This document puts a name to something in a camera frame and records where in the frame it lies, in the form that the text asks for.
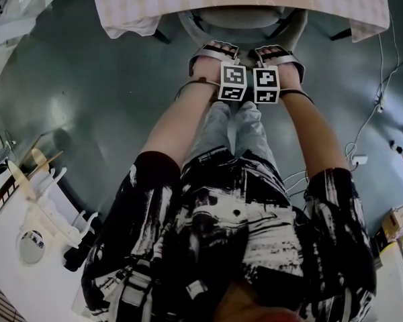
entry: power outlet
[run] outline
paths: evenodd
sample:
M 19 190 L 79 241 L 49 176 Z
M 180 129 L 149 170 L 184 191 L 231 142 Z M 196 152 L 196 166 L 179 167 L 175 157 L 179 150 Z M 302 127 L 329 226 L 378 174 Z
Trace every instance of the power outlet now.
M 362 165 L 362 164 L 367 164 L 367 160 L 369 159 L 369 156 L 367 155 L 356 155 L 354 157 L 352 157 L 352 164 L 354 166 L 358 165 Z

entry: wall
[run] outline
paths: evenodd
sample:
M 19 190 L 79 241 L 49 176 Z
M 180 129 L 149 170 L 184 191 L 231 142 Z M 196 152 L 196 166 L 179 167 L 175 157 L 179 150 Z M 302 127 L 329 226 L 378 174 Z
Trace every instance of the wall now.
M 56 187 L 50 196 L 60 192 Z M 57 209 L 66 209 L 63 215 L 74 219 L 77 211 L 63 196 Z M 69 272 L 63 267 L 62 255 L 69 247 L 58 242 L 39 264 L 25 267 L 19 263 L 15 245 L 27 208 L 25 195 L 17 190 L 0 210 L 0 289 L 29 322 L 87 322 L 71 311 L 83 269 Z

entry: cardboard box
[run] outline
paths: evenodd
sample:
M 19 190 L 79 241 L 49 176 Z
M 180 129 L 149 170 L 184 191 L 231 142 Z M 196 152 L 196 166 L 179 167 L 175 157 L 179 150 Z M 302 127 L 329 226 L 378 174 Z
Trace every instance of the cardboard box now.
M 403 234 L 403 206 L 392 209 L 382 221 L 382 229 L 388 241 L 393 241 Z

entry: ankle strap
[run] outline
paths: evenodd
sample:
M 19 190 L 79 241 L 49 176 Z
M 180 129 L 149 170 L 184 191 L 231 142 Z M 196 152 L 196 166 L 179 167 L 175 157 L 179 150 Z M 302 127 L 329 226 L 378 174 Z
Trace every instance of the ankle strap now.
M 282 98 L 284 95 L 290 94 L 290 93 L 295 93 L 295 94 L 301 94 L 304 95 L 306 98 L 308 98 L 310 100 L 310 102 L 312 104 L 314 104 L 314 102 L 311 100 L 311 98 L 309 98 L 309 95 L 306 92 L 303 92 L 299 89 L 282 89 L 279 92 L 279 98 Z
M 221 87 L 221 85 L 219 83 L 215 83 L 213 81 L 208 81 L 207 78 L 205 78 L 205 77 L 201 77 L 201 78 L 199 78 L 197 80 L 190 80 L 190 81 L 187 81 L 186 83 L 184 83 L 181 86 L 181 88 L 177 91 L 175 100 L 177 100 L 179 98 L 179 96 L 181 95 L 181 92 L 184 89 L 184 87 L 186 87 L 187 85 L 190 85 L 191 83 L 203 83 L 205 85 L 212 85 L 212 86 L 216 86 L 218 88 Z

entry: cable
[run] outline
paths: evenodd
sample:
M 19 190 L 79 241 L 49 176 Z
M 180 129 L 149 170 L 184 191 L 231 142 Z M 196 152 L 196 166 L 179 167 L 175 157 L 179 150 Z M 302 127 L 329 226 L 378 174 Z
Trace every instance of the cable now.
M 392 35 L 393 35 L 393 40 L 394 40 L 394 47 L 396 49 L 396 56 L 397 56 L 397 65 L 394 67 L 394 69 L 391 71 L 391 73 L 387 76 L 387 78 L 384 80 L 384 51 L 382 49 L 382 40 L 381 40 L 381 35 L 378 34 L 378 39 L 379 39 L 379 49 L 381 51 L 381 70 L 380 70 L 380 91 L 379 91 L 379 87 L 377 92 L 379 91 L 379 103 L 376 104 L 375 108 L 373 109 L 372 113 L 370 114 L 369 118 L 367 118 L 367 120 L 365 121 L 365 123 L 360 127 L 358 133 L 357 133 L 357 137 L 355 138 L 354 142 L 349 142 L 346 146 L 345 146 L 345 160 L 347 162 L 352 162 L 352 159 L 355 155 L 355 153 L 357 152 L 357 142 L 358 139 L 361 135 L 361 132 L 363 131 L 363 129 L 365 128 L 365 126 L 369 123 L 370 119 L 373 117 L 373 115 L 375 114 L 376 111 L 382 112 L 382 109 L 384 108 L 384 101 L 385 101 L 385 96 L 386 96 L 386 91 L 388 89 L 388 86 L 390 84 L 392 75 L 397 72 L 397 70 L 399 69 L 399 67 L 402 65 L 400 64 L 400 55 L 398 53 L 398 48 L 397 48 L 397 42 L 396 42 L 396 31 L 394 29 L 394 21 L 392 19 L 392 16 L 390 14 L 390 19 L 391 19 L 391 23 L 392 23 Z
M 399 63 L 399 65 L 398 65 L 396 68 L 399 69 L 401 66 L 403 66 L 403 61 L 401 61 L 401 62 Z M 383 84 L 384 82 L 386 82 L 389 78 L 390 78 L 390 76 L 387 76 L 387 77 L 379 84 L 379 86 L 377 87 L 377 90 L 376 90 L 376 97 L 377 97 L 377 94 L 378 94 L 378 92 L 379 92 L 379 90 L 380 90 L 382 84 Z
M 293 189 L 294 187 L 296 187 L 299 183 L 300 183 L 300 181 L 303 181 L 304 179 L 306 179 L 306 175 L 304 176 L 304 178 L 301 178 L 299 181 L 297 181 L 293 186 L 291 186 L 289 189 L 287 189 L 287 192 L 289 191 L 289 190 L 291 190 L 291 189 Z
M 354 170 L 356 170 L 357 168 L 358 168 L 358 166 L 359 166 L 360 164 L 357 162 L 357 165 L 355 166 L 355 168 L 354 169 L 352 169 L 352 171 L 351 171 L 351 173 L 354 171 Z
M 369 116 L 369 118 L 367 118 L 367 120 L 365 121 L 365 123 L 363 124 L 363 126 L 360 127 L 360 130 L 358 131 L 357 137 L 355 138 L 354 142 L 349 142 L 346 146 L 345 146 L 345 160 L 347 162 L 351 162 L 352 158 L 354 157 L 355 153 L 357 152 L 357 142 L 358 139 L 361 135 L 361 132 L 363 131 L 364 127 L 367 125 L 367 123 L 369 123 L 370 119 L 373 117 L 373 115 L 375 114 L 377 107 L 379 105 L 376 105 L 375 108 L 373 109 L 371 115 Z
M 304 191 L 306 191 L 306 189 L 293 193 L 292 195 L 288 196 L 288 198 L 291 198 L 292 196 L 295 196 L 295 195 L 299 195 L 300 193 L 303 193 Z
M 283 181 L 285 182 L 285 181 L 287 181 L 288 179 L 292 178 L 293 176 L 296 176 L 296 175 L 299 175 L 299 174 L 305 173 L 305 172 L 307 172 L 307 170 L 301 170 L 301 171 L 299 171 L 299 172 L 297 172 L 297 173 L 291 174 L 289 177 L 287 177 L 287 178 L 284 179 Z

